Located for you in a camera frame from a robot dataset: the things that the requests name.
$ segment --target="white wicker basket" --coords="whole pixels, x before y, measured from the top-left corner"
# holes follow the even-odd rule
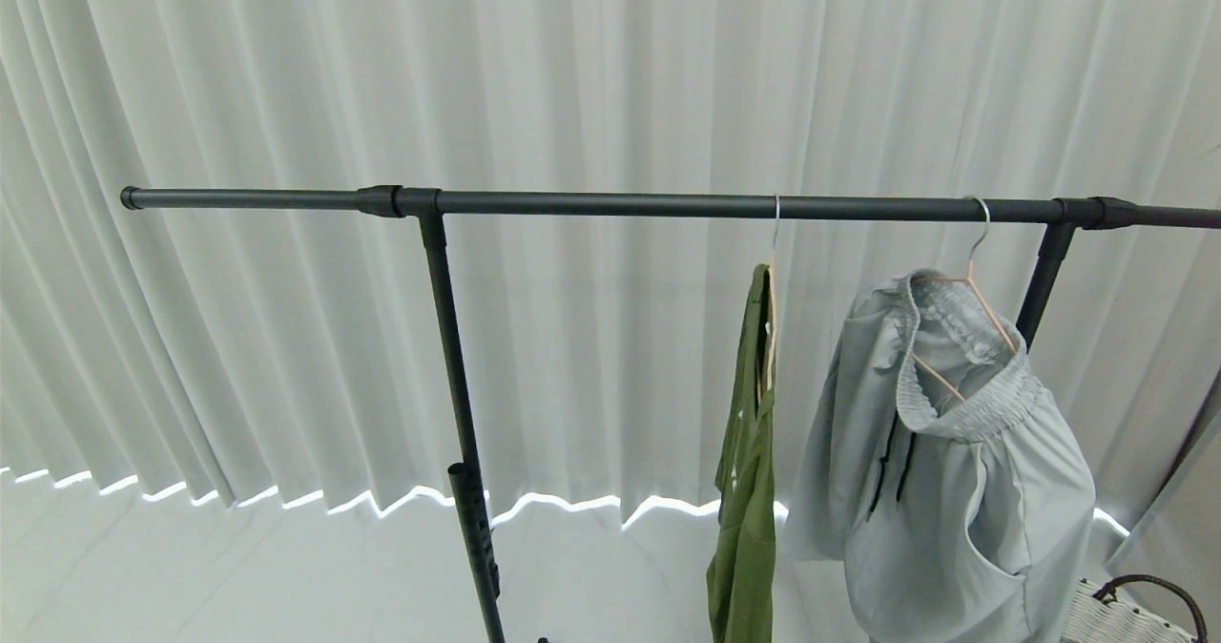
[[[1161,586],[1182,598],[1192,611],[1197,636],[1147,609],[1117,599],[1115,592],[1121,586],[1137,581]],[[1112,578],[1101,587],[1082,578],[1060,639],[1066,643],[1208,643],[1209,633],[1199,605],[1187,591],[1156,576],[1134,573]]]

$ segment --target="vertical support pole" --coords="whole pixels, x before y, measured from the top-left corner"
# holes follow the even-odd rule
[[[1043,233],[1039,260],[1034,264],[1034,273],[1031,273],[1031,286],[1026,288],[1022,311],[1017,314],[1017,331],[1026,339],[1027,348],[1034,342],[1034,331],[1039,329],[1039,322],[1043,321],[1043,311],[1048,307],[1056,273],[1060,273],[1060,264],[1068,255],[1068,246],[1076,231],[1074,225],[1050,225]]]
[[[466,368],[462,357],[462,338],[458,333],[458,311],[454,307],[453,283],[449,278],[449,257],[446,255],[446,229],[441,212],[420,212],[420,234],[424,251],[429,256],[429,278],[432,282],[432,300],[437,305],[437,326],[441,329],[441,349],[446,356],[446,373],[449,377],[449,395],[454,405],[458,425],[458,447],[462,461],[449,467],[449,483],[454,492],[458,521],[462,522],[463,541],[475,578],[475,594],[484,614],[484,627],[490,643],[504,643],[501,612],[496,606],[499,595],[499,570],[492,555],[492,534],[484,499],[484,473],[479,467],[479,448],[475,444],[475,421],[470,414],[470,392],[466,389]]]

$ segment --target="clothing rack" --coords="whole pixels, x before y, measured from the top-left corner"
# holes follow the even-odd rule
[[[470,392],[462,356],[446,254],[444,214],[518,214],[518,216],[665,216],[717,218],[818,218],[819,221],[972,221],[980,222],[972,199],[900,199],[900,196],[647,195],[590,192],[446,192],[433,188],[372,185],[360,190],[142,190],[120,195],[127,209],[330,209],[372,216],[414,216],[420,222],[437,309],[446,373],[453,399],[462,461],[449,467],[449,482],[475,578],[485,630],[491,643],[504,643],[496,598],[499,570],[492,553],[484,500],[484,477],[475,443]],[[1221,210],[1148,207],[1114,196],[1089,199],[987,199],[995,222],[1046,226],[1038,261],[1022,300],[1017,329],[1032,343],[1055,286],[1060,264],[1077,229],[1127,226],[1221,229]]]

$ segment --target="hanger hook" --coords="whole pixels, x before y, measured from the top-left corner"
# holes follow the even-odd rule
[[[772,256],[775,256],[775,242],[780,238],[780,194],[775,195],[775,226],[772,227]]]
[[[984,242],[985,238],[988,238],[988,227],[991,225],[991,212],[988,209],[988,204],[984,203],[984,200],[982,200],[979,196],[967,195],[966,199],[973,199],[973,200],[976,200],[976,203],[979,203],[979,206],[984,210],[984,231],[983,231],[982,234],[979,234],[979,239],[977,239],[977,242],[974,244],[972,244],[971,253],[969,253],[969,255],[967,255],[967,260],[968,261],[974,261],[976,260],[976,249],[978,249],[979,244],[982,242]]]

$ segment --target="clothes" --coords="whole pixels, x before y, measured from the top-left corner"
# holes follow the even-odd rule
[[[1059,641],[1094,482],[1022,336],[1001,320],[1012,353],[968,287],[919,281],[937,275],[853,304],[781,543],[844,561],[874,641]]]
[[[768,265],[758,265],[742,317],[733,405],[717,467],[720,533],[717,553],[708,565],[708,617],[717,643],[772,641],[775,572],[772,326],[775,326],[772,272]]]

